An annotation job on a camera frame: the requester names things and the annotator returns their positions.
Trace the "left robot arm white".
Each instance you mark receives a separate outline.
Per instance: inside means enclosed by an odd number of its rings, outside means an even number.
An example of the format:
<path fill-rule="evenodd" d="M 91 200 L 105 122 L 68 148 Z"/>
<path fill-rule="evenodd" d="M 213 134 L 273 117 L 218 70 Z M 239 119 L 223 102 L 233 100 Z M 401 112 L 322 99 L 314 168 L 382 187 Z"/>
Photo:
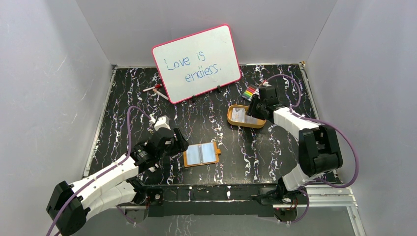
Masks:
<path fill-rule="evenodd" d="M 58 183 L 46 211 L 62 236 L 79 231 L 94 215 L 124 203 L 140 205 L 147 199 L 146 190 L 135 179 L 141 172 L 157 168 L 160 159 L 187 151 L 189 142 L 179 128 L 159 128 L 148 140 L 129 145 L 114 163 L 71 184 Z"/>

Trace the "orange leather card holder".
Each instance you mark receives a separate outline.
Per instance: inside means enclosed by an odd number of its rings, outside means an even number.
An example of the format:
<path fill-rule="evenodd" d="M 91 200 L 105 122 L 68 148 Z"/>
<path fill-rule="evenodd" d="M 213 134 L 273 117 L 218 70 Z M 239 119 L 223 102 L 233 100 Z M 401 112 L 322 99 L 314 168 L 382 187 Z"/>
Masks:
<path fill-rule="evenodd" d="M 188 168 L 215 164 L 219 162 L 220 155 L 221 150 L 216 142 L 190 145 L 187 151 L 183 153 L 184 166 Z"/>

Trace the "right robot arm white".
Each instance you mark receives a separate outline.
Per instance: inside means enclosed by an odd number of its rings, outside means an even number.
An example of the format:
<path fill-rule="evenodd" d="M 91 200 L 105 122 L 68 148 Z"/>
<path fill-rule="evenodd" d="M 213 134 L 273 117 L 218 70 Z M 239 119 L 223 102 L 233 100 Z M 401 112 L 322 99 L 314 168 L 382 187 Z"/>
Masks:
<path fill-rule="evenodd" d="M 261 86 L 259 93 L 252 97 L 247 115 L 271 121 L 298 141 L 298 164 L 278 181 L 277 198 L 280 202 L 290 203 L 301 186 L 342 166 L 335 129 L 293 113 L 291 108 L 279 102 L 275 87 Z"/>

